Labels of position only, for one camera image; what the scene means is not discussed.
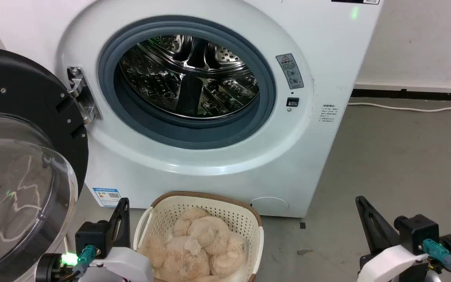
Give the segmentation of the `cream plastic laundry basket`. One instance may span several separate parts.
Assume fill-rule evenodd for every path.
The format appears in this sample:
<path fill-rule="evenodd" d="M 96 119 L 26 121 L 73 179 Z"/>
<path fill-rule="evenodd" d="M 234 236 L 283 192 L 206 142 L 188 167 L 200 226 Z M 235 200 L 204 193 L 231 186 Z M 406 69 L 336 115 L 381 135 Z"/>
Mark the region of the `cream plastic laundry basket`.
<path fill-rule="evenodd" d="M 145 210 L 134 228 L 132 247 L 144 247 L 151 235 L 168 238 L 170 228 L 181 213 L 188 208 L 202 208 L 211 216 L 224 220 L 229 230 L 245 239 L 245 259 L 242 267 L 221 282 L 259 282 L 258 268 L 261 264 L 264 230 L 259 214 L 250 205 L 228 197 L 202 193 L 173 191 L 156 200 Z"/>

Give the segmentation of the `black skirting strip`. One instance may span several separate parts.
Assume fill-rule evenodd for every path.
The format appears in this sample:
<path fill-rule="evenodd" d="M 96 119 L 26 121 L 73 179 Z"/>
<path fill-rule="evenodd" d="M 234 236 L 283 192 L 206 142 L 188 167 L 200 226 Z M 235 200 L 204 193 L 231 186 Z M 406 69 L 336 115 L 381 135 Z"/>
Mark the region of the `black skirting strip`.
<path fill-rule="evenodd" d="M 451 92 L 422 92 L 422 91 L 409 91 L 406 89 L 401 90 L 353 89 L 351 97 L 451 101 Z"/>

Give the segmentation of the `white front-load washing machine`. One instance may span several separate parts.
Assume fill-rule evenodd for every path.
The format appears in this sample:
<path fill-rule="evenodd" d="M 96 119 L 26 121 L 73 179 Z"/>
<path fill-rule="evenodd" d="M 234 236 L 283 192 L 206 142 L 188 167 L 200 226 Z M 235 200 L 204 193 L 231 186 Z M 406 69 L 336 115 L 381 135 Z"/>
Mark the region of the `white front-load washing machine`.
<path fill-rule="evenodd" d="M 133 208 L 172 191 L 249 202 L 277 197 L 304 217 L 318 186 L 381 14 L 384 0 L 0 0 L 4 49 L 54 74 L 70 90 L 67 68 L 80 67 L 102 120 L 84 124 L 89 157 L 83 184 L 118 189 Z M 232 146 L 166 146 L 125 125 L 98 78 L 103 46 L 123 27 L 154 16 L 191 16 L 241 34 L 272 68 L 277 99 L 266 123 Z M 304 88 L 291 90 L 276 56 L 292 53 Z M 299 98 L 298 107 L 286 107 Z M 334 123 L 321 106 L 340 108 Z"/>

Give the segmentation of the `grey rubber door gasket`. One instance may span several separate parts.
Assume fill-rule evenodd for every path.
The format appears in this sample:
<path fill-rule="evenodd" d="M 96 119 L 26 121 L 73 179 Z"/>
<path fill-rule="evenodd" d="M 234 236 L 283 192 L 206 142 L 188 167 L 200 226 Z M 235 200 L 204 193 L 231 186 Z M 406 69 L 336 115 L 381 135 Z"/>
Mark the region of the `grey rubber door gasket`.
<path fill-rule="evenodd" d="M 256 77 L 257 99 L 245 111 L 213 120 L 172 116 L 137 99 L 120 73 L 118 61 L 136 43 L 161 34 L 187 34 L 232 50 Z M 224 148 L 251 137 L 266 123 L 277 99 L 272 68 L 250 40 L 224 25 L 191 16 L 154 16 L 120 29 L 103 46 L 98 78 L 109 107 L 125 125 L 158 143 L 190 150 Z"/>

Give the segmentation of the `stainless steel washer drum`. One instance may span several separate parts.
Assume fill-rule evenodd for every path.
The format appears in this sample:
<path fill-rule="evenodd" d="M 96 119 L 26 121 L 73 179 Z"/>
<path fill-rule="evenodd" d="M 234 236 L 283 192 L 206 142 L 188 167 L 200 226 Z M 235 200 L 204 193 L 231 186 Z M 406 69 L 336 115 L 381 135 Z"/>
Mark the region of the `stainless steel washer drum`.
<path fill-rule="evenodd" d="M 180 118 L 226 118 L 245 111 L 260 94 L 256 77 L 237 54 L 187 34 L 136 43 L 118 68 L 137 99 Z"/>

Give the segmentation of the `metal door hinge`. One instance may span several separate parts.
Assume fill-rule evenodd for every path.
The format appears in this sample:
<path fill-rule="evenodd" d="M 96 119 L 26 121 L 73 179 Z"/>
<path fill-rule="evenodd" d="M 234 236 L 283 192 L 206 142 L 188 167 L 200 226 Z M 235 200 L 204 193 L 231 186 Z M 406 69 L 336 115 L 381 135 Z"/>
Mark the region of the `metal door hinge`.
<path fill-rule="evenodd" d="M 102 114 L 92 94 L 89 82 L 80 67 L 67 68 L 70 96 L 79 108 L 84 124 L 90 124 L 94 120 L 102 120 Z"/>

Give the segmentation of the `fluffy beige towel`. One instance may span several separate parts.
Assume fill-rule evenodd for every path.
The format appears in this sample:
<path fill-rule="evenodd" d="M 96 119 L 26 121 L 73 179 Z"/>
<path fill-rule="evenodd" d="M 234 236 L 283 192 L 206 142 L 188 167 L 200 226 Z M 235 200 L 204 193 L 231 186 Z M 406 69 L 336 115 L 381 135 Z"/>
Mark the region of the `fluffy beige towel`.
<path fill-rule="evenodd" d="M 246 257 L 245 239 L 224 220 L 191 207 L 177 217 L 165 236 L 150 235 L 138 248 L 165 282 L 220 282 L 236 273 Z"/>

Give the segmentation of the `small printed text label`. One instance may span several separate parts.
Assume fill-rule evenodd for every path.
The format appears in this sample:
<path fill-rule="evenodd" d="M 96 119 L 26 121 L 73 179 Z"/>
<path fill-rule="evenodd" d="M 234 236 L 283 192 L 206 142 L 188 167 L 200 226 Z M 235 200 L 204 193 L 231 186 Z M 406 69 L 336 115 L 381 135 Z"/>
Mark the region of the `small printed text label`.
<path fill-rule="evenodd" d="M 340 113 L 340 108 L 335 104 L 323 104 L 321 106 L 318 121 L 321 123 L 334 123 Z"/>

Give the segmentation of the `round drain filter cover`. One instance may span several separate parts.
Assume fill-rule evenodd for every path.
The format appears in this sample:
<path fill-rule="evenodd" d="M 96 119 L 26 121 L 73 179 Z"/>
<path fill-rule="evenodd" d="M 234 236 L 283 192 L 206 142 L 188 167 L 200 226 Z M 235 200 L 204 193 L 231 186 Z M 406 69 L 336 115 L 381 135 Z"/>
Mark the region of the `round drain filter cover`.
<path fill-rule="evenodd" d="M 290 209 L 287 201 L 277 197 L 257 197 L 249 205 L 263 216 L 281 217 Z"/>

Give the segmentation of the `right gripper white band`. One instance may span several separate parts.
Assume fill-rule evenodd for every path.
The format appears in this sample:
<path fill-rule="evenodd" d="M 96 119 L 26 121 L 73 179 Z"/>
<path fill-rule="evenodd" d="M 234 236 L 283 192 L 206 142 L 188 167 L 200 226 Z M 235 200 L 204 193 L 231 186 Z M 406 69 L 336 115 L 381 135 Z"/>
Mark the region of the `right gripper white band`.
<path fill-rule="evenodd" d="M 370 253 L 376 255 L 363 266 L 358 282 L 389 282 L 414 262 L 428 258 L 424 252 L 414 255 L 399 245 L 399 234 L 367 198 L 358 196 L 355 203 Z"/>

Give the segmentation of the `blue energy label sticker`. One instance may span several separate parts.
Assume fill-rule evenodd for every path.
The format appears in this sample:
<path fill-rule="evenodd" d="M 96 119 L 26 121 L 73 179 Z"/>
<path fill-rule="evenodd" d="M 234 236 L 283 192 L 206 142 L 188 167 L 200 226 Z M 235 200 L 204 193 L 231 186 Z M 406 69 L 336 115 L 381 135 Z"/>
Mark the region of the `blue energy label sticker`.
<path fill-rule="evenodd" d="M 98 204 L 102 207 L 115 208 L 121 199 L 118 189 L 93 188 L 92 191 Z"/>

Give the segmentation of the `black washer door with glass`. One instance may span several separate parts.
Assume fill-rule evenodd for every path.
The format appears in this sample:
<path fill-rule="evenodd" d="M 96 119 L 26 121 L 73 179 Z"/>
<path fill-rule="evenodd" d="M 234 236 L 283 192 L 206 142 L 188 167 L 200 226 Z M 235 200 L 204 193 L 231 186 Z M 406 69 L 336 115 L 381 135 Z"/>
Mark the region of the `black washer door with glass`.
<path fill-rule="evenodd" d="M 0 49 L 0 282 L 26 282 L 67 233 L 89 157 L 65 85 Z"/>

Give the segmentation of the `grey warning sticker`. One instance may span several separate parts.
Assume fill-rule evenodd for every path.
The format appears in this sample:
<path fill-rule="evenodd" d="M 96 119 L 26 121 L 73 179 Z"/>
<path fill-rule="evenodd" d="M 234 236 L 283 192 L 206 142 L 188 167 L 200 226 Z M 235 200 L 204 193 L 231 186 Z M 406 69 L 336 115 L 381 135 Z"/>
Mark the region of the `grey warning sticker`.
<path fill-rule="evenodd" d="M 283 70 L 288 87 L 293 89 L 304 88 L 302 75 L 292 53 L 281 54 L 276 56 L 277 62 Z"/>

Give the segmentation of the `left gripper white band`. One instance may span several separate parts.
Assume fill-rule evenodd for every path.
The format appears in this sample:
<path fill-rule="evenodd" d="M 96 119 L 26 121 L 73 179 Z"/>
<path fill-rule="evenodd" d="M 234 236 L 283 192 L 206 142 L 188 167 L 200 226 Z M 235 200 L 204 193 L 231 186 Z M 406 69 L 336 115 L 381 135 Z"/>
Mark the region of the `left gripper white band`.
<path fill-rule="evenodd" d="M 130 249 L 130 202 L 120 198 L 107 233 L 108 256 L 95 259 L 81 277 L 81 282 L 154 282 L 152 263 Z"/>

